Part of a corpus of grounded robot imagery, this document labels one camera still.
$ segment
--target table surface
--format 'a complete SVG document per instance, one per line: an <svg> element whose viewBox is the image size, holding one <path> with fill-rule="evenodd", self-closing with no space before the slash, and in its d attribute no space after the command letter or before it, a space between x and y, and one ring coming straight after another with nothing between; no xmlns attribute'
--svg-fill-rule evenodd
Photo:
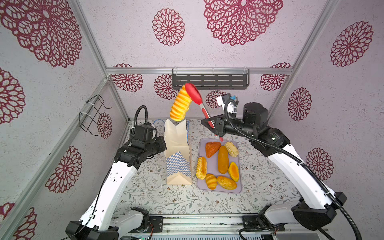
<svg viewBox="0 0 384 240"><path fill-rule="evenodd" d="M164 134L163 121L156 121L159 135ZM300 194L287 176L247 139L225 135L224 139L237 142L243 190L239 194L204 191L197 188L196 165L200 139L217 138L200 124L189 120L189 144L192 151L192 185L167 185L164 154L145 161L129 182L114 214L127 213L140 207L150 214L229 214L257 213L267 204L296 201Z"/></svg>

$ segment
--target cutting board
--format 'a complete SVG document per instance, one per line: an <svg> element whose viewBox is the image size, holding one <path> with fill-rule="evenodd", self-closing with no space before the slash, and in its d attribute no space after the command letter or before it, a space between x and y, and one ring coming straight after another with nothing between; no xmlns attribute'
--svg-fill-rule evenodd
<svg viewBox="0 0 384 240"><path fill-rule="evenodd" d="M226 142L232 142L235 145L235 147L237 147L237 142L232 141L232 140L224 140L222 142L219 139L202 138L200 140L200 146L199 146L199 157L205 157L205 159L207 160L207 173L213 174L213 175L215 175L215 177L223 176L223 177L227 177L227 178L231 179L231 176L229 176L228 172L225 173L225 174L222 174L222 173L219 173L219 171L217 169L218 151L212 157L210 157L210 158L208 158L207 155L205 154L205 144L207 142L220 142L222 146ZM211 189L208 188L207 184L205 183L205 179L204 180L197 179L197 187L199 189L201 189L201 190L208 190L208 191L241 193L242 184L241 184L241 173L240 173L239 156L232 157L231 155L228 154L228 159L229 159L229 165L231 164L231 162L234 162L237 165L237 167L239 168L239 176L240 176L240 178L239 178L239 181L236 182L237 188L235 188L234 190L228 190L228 189L222 188L219 184L217 184L216 189L215 190L211 190Z"/></svg>

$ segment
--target red silicone tong head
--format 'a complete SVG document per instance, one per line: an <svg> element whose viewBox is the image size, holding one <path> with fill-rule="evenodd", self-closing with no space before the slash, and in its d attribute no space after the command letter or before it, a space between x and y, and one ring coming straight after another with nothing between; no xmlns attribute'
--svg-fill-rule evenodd
<svg viewBox="0 0 384 240"><path fill-rule="evenodd" d="M192 101L194 101L197 105L203 103L203 99L201 98L201 95L195 85L193 85L192 83L186 83L185 90L187 91Z"/></svg>

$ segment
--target red floral pattern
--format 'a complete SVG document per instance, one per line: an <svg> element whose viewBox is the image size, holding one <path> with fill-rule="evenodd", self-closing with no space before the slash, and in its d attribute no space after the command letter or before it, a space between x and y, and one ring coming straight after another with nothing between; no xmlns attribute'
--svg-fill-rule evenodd
<svg viewBox="0 0 384 240"><path fill-rule="evenodd" d="M83 167L82 161L79 150L70 146L45 186L50 192L64 193L68 191L79 179Z"/></svg>
<svg viewBox="0 0 384 240"><path fill-rule="evenodd" d="M290 68L289 63L278 63L272 65L272 68ZM287 75L285 74L263 74L260 78L260 86L268 91L279 89Z"/></svg>
<svg viewBox="0 0 384 240"><path fill-rule="evenodd" d="M226 93L221 90L214 90L205 97L205 103L211 108L218 108L216 98L225 95Z"/></svg>
<svg viewBox="0 0 384 240"><path fill-rule="evenodd" d="M179 91L172 88L172 76L163 74L158 76L153 83L157 95L164 99L175 99Z"/></svg>
<svg viewBox="0 0 384 240"><path fill-rule="evenodd" d="M312 149L307 155L306 163L321 180L327 180L333 173L331 156L323 149Z"/></svg>
<svg viewBox="0 0 384 240"><path fill-rule="evenodd" d="M204 0L207 28L221 43L244 45L265 33L283 0Z"/></svg>
<svg viewBox="0 0 384 240"><path fill-rule="evenodd" d="M80 29L66 0L0 0L0 20L40 61L66 68L79 58Z"/></svg>
<svg viewBox="0 0 384 240"><path fill-rule="evenodd" d="M368 22L355 22L344 29L331 48L331 61L338 67L348 66L361 58L372 41L372 26Z"/></svg>
<svg viewBox="0 0 384 240"><path fill-rule="evenodd" d="M7 202L6 204L0 206L0 223L5 219L14 205L15 203Z"/></svg>
<svg viewBox="0 0 384 240"><path fill-rule="evenodd" d="M156 38L165 46L174 46L184 37L184 22L178 12L163 8L158 11L152 21L152 29Z"/></svg>
<svg viewBox="0 0 384 240"><path fill-rule="evenodd" d="M115 68L133 68L129 64L119 63ZM143 87L143 78L141 74L114 74L111 75L113 82L119 88L127 92L136 92Z"/></svg>
<svg viewBox="0 0 384 240"><path fill-rule="evenodd" d="M36 217L37 214L35 213L35 208L31 207L28 215L24 217L21 225L13 235L13 240L31 240L35 235L35 228L37 226Z"/></svg>
<svg viewBox="0 0 384 240"><path fill-rule="evenodd" d="M289 116L295 121L303 120L310 112L311 104L311 95L307 89L294 90L288 101Z"/></svg>
<svg viewBox="0 0 384 240"><path fill-rule="evenodd" d="M112 119L108 113L100 114L97 120L97 130L102 138L108 138L112 132Z"/></svg>
<svg viewBox="0 0 384 240"><path fill-rule="evenodd" d="M25 95L19 81L0 68L0 124L18 118L25 106Z"/></svg>

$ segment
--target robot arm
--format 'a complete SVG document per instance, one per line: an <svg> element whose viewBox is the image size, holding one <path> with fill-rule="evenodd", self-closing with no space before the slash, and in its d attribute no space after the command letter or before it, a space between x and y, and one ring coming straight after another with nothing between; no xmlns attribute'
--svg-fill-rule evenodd
<svg viewBox="0 0 384 240"><path fill-rule="evenodd" d="M136 126L130 140L118 150L99 194L80 221L68 224L67 235L72 240L115 240L133 229L145 230L149 219L146 210L135 207L124 216L111 220L112 215L141 163L166 149L164 137L158 137L151 124Z"/></svg>
<svg viewBox="0 0 384 240"><path fill-rule="evenodd" d="M263 108L260 103L246 103L244 105L242 119L236 118L237 98L226 94L217 98L218 105L228 106L228 117L223 114L203 119L201 124L207 127L214 134L223 137L226 133L238 136L251 136L251 145L259 150L265 157L275 163L295 185L302 196L299 203L283 204L279 206L268 206L263 209L260 217L264 218L265 225L261 227L271 226L278 223L300 223L310 230L317 230L324 225L330 223L336 216L337 207L333 201L326 195L331 193L343 205L346 197L342 192L334 192L327 188L324 192L315 179L303 168L305 162L299 157L294 147L290 144L289 139L276 128L268 126L267 116L268 110ZM213 121L214 128L209 127L209 121ZM273 145L275 148L268 147L262 142ZM282 154L279 150L285 150L298 159L301 163L296 162L291 157Z"/></svg>

